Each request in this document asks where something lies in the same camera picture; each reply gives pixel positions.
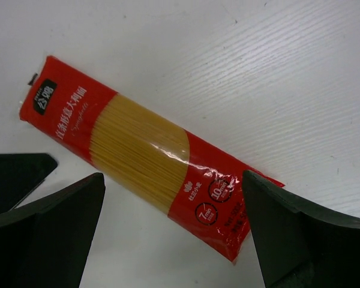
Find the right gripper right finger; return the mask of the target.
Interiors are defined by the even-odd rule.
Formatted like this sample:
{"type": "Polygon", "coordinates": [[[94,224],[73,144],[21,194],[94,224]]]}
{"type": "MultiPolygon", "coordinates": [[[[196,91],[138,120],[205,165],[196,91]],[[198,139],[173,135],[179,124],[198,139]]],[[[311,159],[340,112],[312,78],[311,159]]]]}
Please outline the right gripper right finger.
{"type": "Polygon", "coordinates": [[[360,287],[360,218],[249,170],[242,189],[266,287],[360,287]]]}

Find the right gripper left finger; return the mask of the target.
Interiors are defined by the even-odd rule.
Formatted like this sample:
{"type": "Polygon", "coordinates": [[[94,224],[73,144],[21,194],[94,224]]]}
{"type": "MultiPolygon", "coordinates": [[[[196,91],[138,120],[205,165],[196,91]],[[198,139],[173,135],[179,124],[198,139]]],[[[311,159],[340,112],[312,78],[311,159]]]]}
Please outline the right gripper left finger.
{"type": "Polygon", "coordinates": [[[97,172],[0,214],[0,287],[79,287],[105,190],[97,172]]]}

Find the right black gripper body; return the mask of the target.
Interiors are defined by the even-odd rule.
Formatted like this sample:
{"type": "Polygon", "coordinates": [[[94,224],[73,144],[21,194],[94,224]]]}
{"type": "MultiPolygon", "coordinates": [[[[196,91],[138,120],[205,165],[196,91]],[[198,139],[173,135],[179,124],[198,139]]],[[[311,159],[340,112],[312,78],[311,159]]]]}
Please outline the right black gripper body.
{"type": "Polygon", "coordinates": [[[57,166],[47,153],[0,154],[0,214],[19,205],[57,166]]]}

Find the red spaghetti bag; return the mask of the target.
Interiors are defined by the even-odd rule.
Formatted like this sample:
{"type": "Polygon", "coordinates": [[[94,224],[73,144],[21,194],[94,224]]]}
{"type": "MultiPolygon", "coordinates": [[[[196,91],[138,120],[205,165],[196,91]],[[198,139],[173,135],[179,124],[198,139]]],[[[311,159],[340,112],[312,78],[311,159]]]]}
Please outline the red spaghetti bag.
{"type": "Polygon", "coordinates": [[[54,56],[19,116],[236,261],[249,165],[54,56]]]}

